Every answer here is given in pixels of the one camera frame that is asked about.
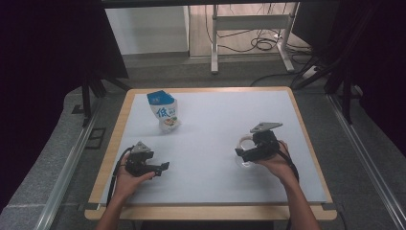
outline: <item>wire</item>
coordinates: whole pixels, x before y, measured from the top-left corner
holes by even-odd
[[[340,215],[341,221],[343,221],[344,229],[345,229],[345,230],[349,229],[349,228],[347,227],[346,219],[344,218],[343,212],[338,211],[338,215]]]
[[[257,11],[257,14],[259,13],[259,11],[262,8],[264,8],[264,4],[262,4],[262,6],[259,8],[259,10]],[[209,40],[211,41],[211,43],[213,44],[212,38],[210,37],[210,33],[209,33],[209,26],[208,26],[208,20],[207,20],[207,6],[205,6],[205,21],[206,21],[206,33],[207,33],[207,36],[208,36]],[[223,38],[223,37],[227,37],[227,36],[241,35],[241,34],[252,32],[252,31],[254,31],[254,30],[247,30],[247,31],[238,32],[238,33],[234,33],[234,34],[227,34],[227,35],[219,35],[218,33],[216,33],[216,35],[218,37],[220,37],[220,38]],[[246,53],[246,52],[254,50],[255,48],[257,48],[257,49],[259,49],[261,51],[264,51],[264,52],[270,51],[278,43],[280,37],[278,36],[277,40],[266,38],[266,37],[261,37],[262,35],[265,35],[262,32],[263,32],[263,30],[257,31],[257,37],[253,38],[251,40],[251,46],[252,47],[247,49],[247,50],[236,50],[236,49],[233,49],[231,47],[224,46],[224,45],[217,45],[217,47],[222,47],[222,48],[225,48],[225,49],[229,49],[231,51],[238,52],[238,53]]]

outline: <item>black cable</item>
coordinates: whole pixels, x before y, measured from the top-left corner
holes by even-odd
[[[134,148],[134,147],[127,148],[127,149],[122,153],[122,155],[120,156],[120,159],[119,159],[119,160],[117,161],[117,163],[116,163],[116,167],[114,168],[113,175],[111,176],[110,188],[108,189],[107,202],[106,202],[106,205],[105,205],[106,207],[107,207],[108,204],[110,203],[111,196],[113,196],[114,185],[116,184],[116,179],[117,179],[117,172],[119,171],[119,167],[121,166],[123,157],[125,156],[125,154],[126,154],[128,151],[131,151],[133,148]]]
[[[314,56],[311,57],[311,59],[305,64],[305,66],[301,69],[301,71],[296,72],[296,73],[287,73],[287,74],[273,74],[273,75],[267,75],[267,76],[263,76],[260,77],[256,80],[254,80],[253,82],[251,82],[250,87],[253,87],[255,83],[257,83],[258,81],[267,79],[267,78],[272,78],[272,77],[276,77],[276,76],[291,76],[291,75],[297,75],[295,77],[295,79],[290,83],[289,87],[292,87],[293,83],[296,81],[296,79],[298,78],[298,76],[300,76],[301,74],[305,73],[310,67],[306,68],[306,66],[308,65],[308,63],[314,58]]]
[[[338,211],[338,215],[340,215],[341,221],[343,221],[343,224],[344,224],[344,230],[349,229],[349,228],[347,227],[346,219],[344,218],[344,214],[343,214],[343,212]]]
[[[205,6],[205,22],[206,22],[206,33],[207,33],[207,36],[208,36],[210,42],[213,44],[212,38],[210,37],[209,27],[208,27],[208,21],[207,21],[207,6]],[[217,35],[218,37],[221,37],[221,38],[222,38],[222,37],[227,37],[227,36],[232,36],[232,35],[240,35],[240,34],[252,32],[252,31],[254,31],[254,30],[247,30],[247,31],[243,31],[243,32],[239,32],[239,33],[234,33],[234,34],[227,34],[227,35],[219,35],[218,33],[216,33],[216,35]],[[225,48],[225,49],[229,49],[229,50],[232,50],[232,51],[238,52],[238,53],[246,53],[246,52],[249,52],[249,51],[254,50],[255,48],[258,48],[259,50],[264,51],[264,52],[270,51],[270,50],[272,50],[272,48],[274,48],[275,45],[278,43],[279,37],[278,37],[277,40],[270,39],[270,38],[260,37],[262,31],[263,31],[263,30],[260,30],[259,33],[257,33],[258,36],[257,36],[256,38],[253,38],[253,39],[251,40],[251,46],[252,46],[252,47],[249,48],[249,49],[247,49],[247,50],[242,50],[242,51],[241,51],[241,50],[236,50],[236,49],[233,49],[233,48],[231,48],[231,47],[224,46],[224,45],[217,45],[217,47],[222,47],[222,48]],[[260,45],[263,45],[263,44],[269,45],[269,47],[267,47],[267,48],[260,47]]]

